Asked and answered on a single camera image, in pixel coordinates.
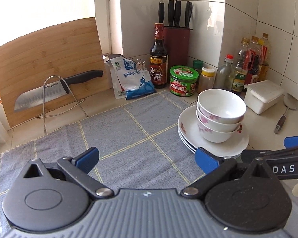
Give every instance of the wooden cutting board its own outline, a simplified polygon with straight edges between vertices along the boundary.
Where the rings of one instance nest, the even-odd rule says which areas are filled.
[[[0,95],[11,127],[42,114],[42,105],[14,113],[22,93],[43,86],[52,76],[63,78],[89,70],[103,70],[103,77],[71,85],[77,99],[109,89],[95,18],[47,27],[0,46]],[[57,81],[52,78],[49,83]],[[51,111],[73,102],[65,95],[45,104]]]

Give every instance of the silver bolt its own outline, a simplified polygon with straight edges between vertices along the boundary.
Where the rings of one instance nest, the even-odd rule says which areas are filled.
[[[186,187],[183,190],[183,193],[185,195],[188,195],[188,196],[194,196],[194,195],[197,195],[199,193],[199,190],[197,188],[194,188],[194,187]]]
[[[110,188],[99,188],[96,190],[96,195],[101,197],[109,197],[112,196],[114,192]]]

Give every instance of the plaid cloth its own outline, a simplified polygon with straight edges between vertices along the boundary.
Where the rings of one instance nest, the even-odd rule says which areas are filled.
[[[100,159],[89,175],[115,192],[120,188],[180,191],[202,177],[177,130],[178,117],[189,106],[167,91],[155,93],[0,154],[0,237],[10,229],[2,201],[31,158],[56,162],[95,146]]]

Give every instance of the stack of bowls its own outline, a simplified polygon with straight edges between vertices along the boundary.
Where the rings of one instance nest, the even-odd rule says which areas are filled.
[[[242,128],[246,105],[232,92],[205,90],[198,96],[196,107],[199,133],[208,141],[224,142]]]

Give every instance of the green can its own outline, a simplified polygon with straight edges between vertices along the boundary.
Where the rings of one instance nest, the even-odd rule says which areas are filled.
[[[170,69],[170,92],[182,97],[192,96],[195,92],[199,73],[190,67],[176,65]]]

